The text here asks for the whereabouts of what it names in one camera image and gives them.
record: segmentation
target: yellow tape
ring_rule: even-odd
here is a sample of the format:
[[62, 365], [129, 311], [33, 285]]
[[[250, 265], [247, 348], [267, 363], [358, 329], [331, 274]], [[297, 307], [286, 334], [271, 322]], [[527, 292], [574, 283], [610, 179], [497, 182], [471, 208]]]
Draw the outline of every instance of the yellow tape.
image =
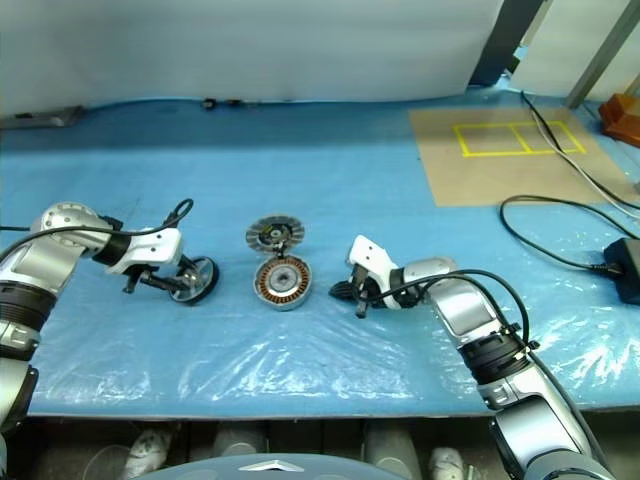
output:
[[[560, 129], [569, 137], [569, 140], [576, 146], [576, 148], [566, 149], [566, 153], [587, 153], [584, 146], [580, 143], [580, 141], [575, 137], [569, 127], [560, 121], [554, 120], [551, 122], [547, 122], [549, 126], [557, 125]], [[462, 149], [463, 157], [511, 157], [515, 155], [549, 155], [555, 153], [554, 150], [533, 150], [526, 142], [522, 134], [518, 131], [517, 127], [532, 127], [536, 126], [535, 122], [499, 122], [499, 123], [458, 123], [452, 125], [453, 131], [456, 134], [458, 139], [458, 143], [460, 144], [460, 148]], [[462, 130], [465, 128], [508, 128], [514, 134], [520, 145], [522, 146], [522, 150], [505, 152], [472, 152], [469, 150], [469, 146], [462, 134]]]

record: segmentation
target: metal pole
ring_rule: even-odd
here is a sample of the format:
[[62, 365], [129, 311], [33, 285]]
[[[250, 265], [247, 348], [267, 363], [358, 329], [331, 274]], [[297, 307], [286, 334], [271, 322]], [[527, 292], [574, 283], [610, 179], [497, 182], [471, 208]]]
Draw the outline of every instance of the metal pole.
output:
[[266, 451], [267, 428], [264, 422], [221, 422], [218, 426], [213, 444], [214, 457], [253, 455]]
[[400, 420], [370, 420], [364, 436], [365, 462], [407, 480], [422, 480], [411, 432]]
[[624, 9], [600, 49], [569, 93], [565, 101], [567, 107], [576, 108], [582, 103], [639, 21], [640, 0], [630, 0], [627, 8]]
[[624, 93], [625, 95], [629, 95], [630, 97], [633, 97], [634, 95], [640, 95], [640, 73], [638, 74], [636, 79], [631, 82], [631, 85], [627, 87]]

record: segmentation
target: table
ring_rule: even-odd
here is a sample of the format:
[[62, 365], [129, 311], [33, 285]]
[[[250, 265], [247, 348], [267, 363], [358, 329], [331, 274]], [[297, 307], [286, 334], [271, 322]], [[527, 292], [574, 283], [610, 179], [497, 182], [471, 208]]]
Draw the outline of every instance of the table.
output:
[[[539, 98], [559, 106], [561, 99]], [[30, 224], [73, 200], [137, 229], [184, 197], [186, 254], [213, 257], [214, 292], [195, 307], [82, 261], [33, 358], [31, 415], [118, 418], [306, 418], [483, 414], [462, 360], [427, 307], [366, 320], [327, 291], [345, 279], [357, 234], [396, 263], [447, 255], [507, 278], [531, 315], [540, 356], [583, 407], [640, 403], [640, 307], [613, 282], [550, 263], [510, 237], [495, 207], [437, 208], [409, 123], [410, 108], [519, 105], [515, 93], [472, 90], [411, 103], [279, 104], [205, 111], [192, 101], [91, 110], [58, 130], [10, 131], [0, 158], [2, 223]], [[590, 129], [593, 106], [576, 110]], [[640, 179], [637, 149], [599, 137]], [[263, 257], [245, 243], [261, 216], [285, 213], [307, 235], [294, 253], [313, 269], [291, 312], [255, 297]], [[617, 232], [561, 206], [512, 207], [524, 233], [565, 255], [599, 261]], [[17, 238], [3, 233], [2, 245]], [[507, 315], [518, 320], [515, 307]]]

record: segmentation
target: black wheel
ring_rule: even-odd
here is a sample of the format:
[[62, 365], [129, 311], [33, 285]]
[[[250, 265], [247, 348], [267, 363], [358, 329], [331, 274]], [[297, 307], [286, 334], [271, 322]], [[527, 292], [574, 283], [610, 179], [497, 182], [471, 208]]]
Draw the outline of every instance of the black wheel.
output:
[[329, 295], [338, 300], [354, 300], [353, 298], [353, 285], [351, 282], [347, 282], [346, 280], [343, 282], [336, 283], [329, 290]]
[[202, 107], [205, 110], [213, 110], [218, 106], [218, 101], [215, 98], [205, 98], [202, 101]]
[[191, 262], [195, 265], [195, 270], [183, 267], [174, 277], [175, 280], [188, 284], [189, 289], [169, 292], [174, 301], [185, 305], [193, 305], [209, 295], [220, 277], [216, 262], [209, 257], [195, 257]]

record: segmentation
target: white cable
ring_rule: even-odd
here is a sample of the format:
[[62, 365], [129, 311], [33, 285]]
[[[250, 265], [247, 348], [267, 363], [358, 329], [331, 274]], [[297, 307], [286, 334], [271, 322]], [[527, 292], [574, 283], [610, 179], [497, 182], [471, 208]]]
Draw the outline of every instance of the white cable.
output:
[[89, 460], [89, 463], [87, 463], [87, 466], [84, 467], [84, 472], [82, 472], [82, 480], [87, 480], [87, 472], [89, 471], [89, 468], [91, 467], [91, 465], [93, 465], [93, 462], [96, 461], [96, 459], [104, 452], [106, 452], [107, 450], [109, 450], [110, 448], [121, 448], [123, 450], [125, 450], [126, 452], [129, 452], [129, 447], [125, 447], [124, 445], [107, 445], [106, 447], [101, 448], [100, 450], [98, 450], [98, 453], [96, 453], [93, 457], [91, 457], [91, 460]]
[[640, 215], [636, 215], [633, 212], [630, 212], [629, 210], [627, 210], [626, 208], [621, 207], [618, 202], [616, 202], [615, 199], [611, 198], [607, 192], [605, 192], [604, 190], [602, 190], [598, 185], [596, 185], [596, 183], [591, 180], [591, 178], [589, 177], [589, 175], [587, 175], [587, 172], [585, 172], [585, 170], [578, 164], [576, 163], [575, 160], [573, 160], [569, 155], [567, 155], [566, 153], [564, 153], [562, 150], [558, 149], [553, 142], [551, 141], [551, 139], [547, 136], [546, 132], [544, 131], [543, 127], [542, 127], [542, 123], [540, 122], [540, 120], [538, 119], [538, 116], [535, 114], [535, 112], [533, 110], [531, 110], [531, 115], [533, 116], [533, 119], [536, 122], [536, 126], [538, 127], [538, 131], [540, 132], [540, 135], [542, 135], [542, 138], [544, 138], [544, 140], [549, 144], [549, 146], [551, 147], [551, 149], [556, 152], [558, 155], [560, 155], [562, 158], [564, 158], [567, 162], [569, 162], [571, 165], [573, 165], [573, 167], [577, 170], [577, 172], [582, 175], [582, 177], [587, 181], [587, 183], [589, 184], [589, 186], [596, 191], [596, 193], [598, 193], [602, 198], [604, 198], [607, 202], [609, 202], [611, 205], [613, 205], [615, 208], [617, 208], [618, 210], [620, 210], [622, 213], [624, 213], [625, 215], [628, 215], [632, 218], [638, 219], [640, 220]]

